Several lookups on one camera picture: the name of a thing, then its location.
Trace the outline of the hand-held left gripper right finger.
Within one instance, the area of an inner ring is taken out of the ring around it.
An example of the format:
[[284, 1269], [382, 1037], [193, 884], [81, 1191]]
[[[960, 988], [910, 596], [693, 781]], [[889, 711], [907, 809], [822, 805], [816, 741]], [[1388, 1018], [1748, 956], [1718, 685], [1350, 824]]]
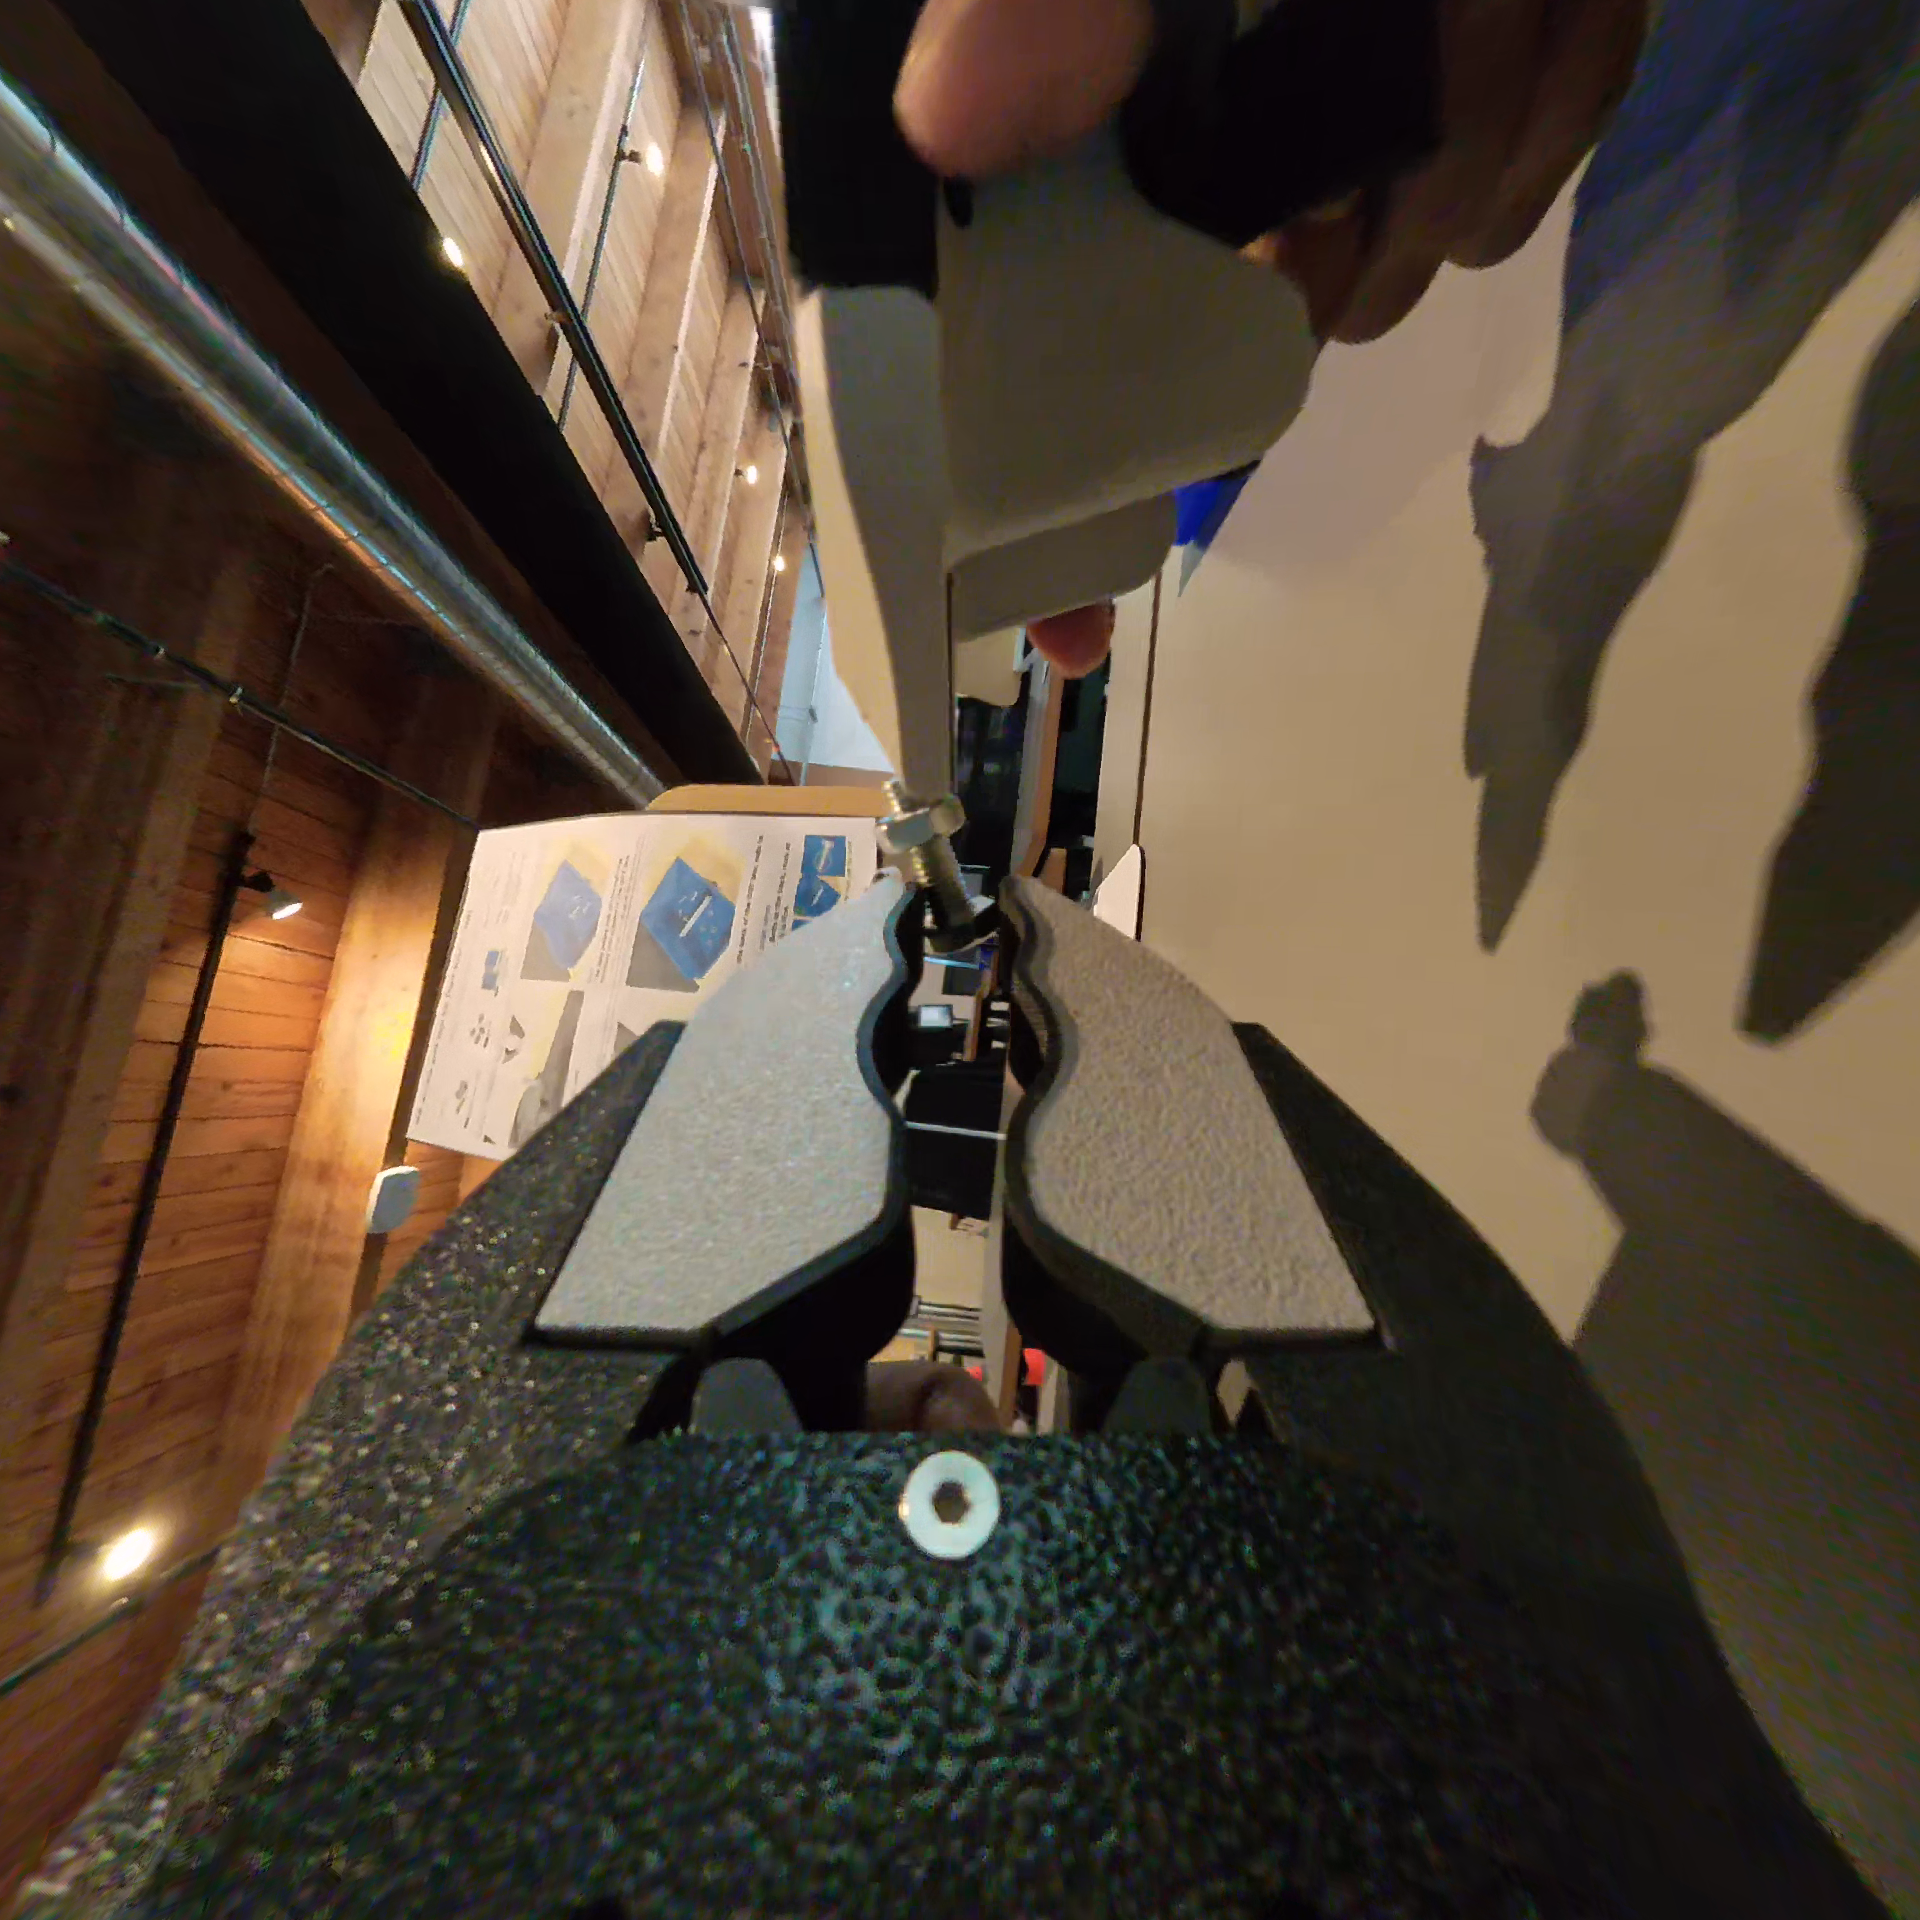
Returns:
[[1006, 882], [1019, 1091], [1006, 1306], [1048, 1354], [1366, 1343], [1376, 1317], [1232, 1021], [1179, 969]]

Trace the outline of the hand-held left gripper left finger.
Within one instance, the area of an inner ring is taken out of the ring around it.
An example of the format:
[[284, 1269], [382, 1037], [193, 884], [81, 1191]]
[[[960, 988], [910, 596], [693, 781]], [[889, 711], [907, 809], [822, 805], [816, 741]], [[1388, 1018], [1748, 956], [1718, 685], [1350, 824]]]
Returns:
[[683, 1024], [534, 1312], [542, 1345], [716, 1346], [905, 1223], [876, 1035], [907, 907], [876, 881]]

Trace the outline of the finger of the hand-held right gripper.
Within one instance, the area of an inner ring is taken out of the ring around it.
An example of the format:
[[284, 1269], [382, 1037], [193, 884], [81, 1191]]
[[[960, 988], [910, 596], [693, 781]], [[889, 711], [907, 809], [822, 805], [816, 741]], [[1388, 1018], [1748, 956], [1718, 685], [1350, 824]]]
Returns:
[[939, 325], [892, 285], [801, 300], [801, 392], [838, 681], [910, 797], [953, 791]]
[[1318, 344], [1298, 285], [1152, 209], [1093, 136], [947, 215], [950, 637], [1149, 584], [1178, 489], [1257, 465]]

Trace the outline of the silver metal bolt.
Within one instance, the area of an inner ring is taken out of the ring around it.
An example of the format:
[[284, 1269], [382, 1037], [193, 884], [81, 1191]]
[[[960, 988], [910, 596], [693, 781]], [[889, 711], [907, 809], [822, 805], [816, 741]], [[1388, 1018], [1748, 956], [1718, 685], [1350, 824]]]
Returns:
[[899, 777], [884, 781], [881, 793], [884, 811], [877, 818], [877, 840], [884, 860], [923, 895], [939, 925], [972, 921], [976, 899], [953, 851], [953, 836], [966, 824], [960, 801], [918, 801]]

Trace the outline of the person's right hand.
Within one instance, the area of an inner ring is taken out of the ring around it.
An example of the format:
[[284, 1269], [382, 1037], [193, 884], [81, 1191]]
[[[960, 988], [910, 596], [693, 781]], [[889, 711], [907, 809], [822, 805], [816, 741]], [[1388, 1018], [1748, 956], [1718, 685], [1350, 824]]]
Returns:
[[[1241, 250], [1301, 293], [1324, 344], [1381, 338], [1444, 266], [1514, 257], [1625, 96], [1649, 29], [1641, 3], [1438, 12], [1438, 155], [1376, 202], [1325, 204]], [[896, 123], [936, 176], [1019, 175], [1101, 129], [1160, 39], [1148, 3], [930, 3], [904, 50]]]

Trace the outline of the printed poster sheet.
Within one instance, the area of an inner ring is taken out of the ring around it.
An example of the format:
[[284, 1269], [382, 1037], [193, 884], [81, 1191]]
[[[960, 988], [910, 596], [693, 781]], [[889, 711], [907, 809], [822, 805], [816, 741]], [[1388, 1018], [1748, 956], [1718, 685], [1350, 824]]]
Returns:
[[862, 896], [858, 817], [616, 811], [477, 835], [406, 1139], [504, 1161], [658, 1021]]

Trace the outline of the metal railing pole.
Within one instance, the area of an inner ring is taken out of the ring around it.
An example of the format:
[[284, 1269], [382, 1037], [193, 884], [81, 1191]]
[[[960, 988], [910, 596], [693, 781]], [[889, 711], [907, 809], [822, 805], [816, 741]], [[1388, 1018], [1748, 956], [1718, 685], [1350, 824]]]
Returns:
[[624, 801], [648, 805], [664, 793], [645, 757], [12, 77], [2, 81], [2, 204], [13, 240], [461, 668]]

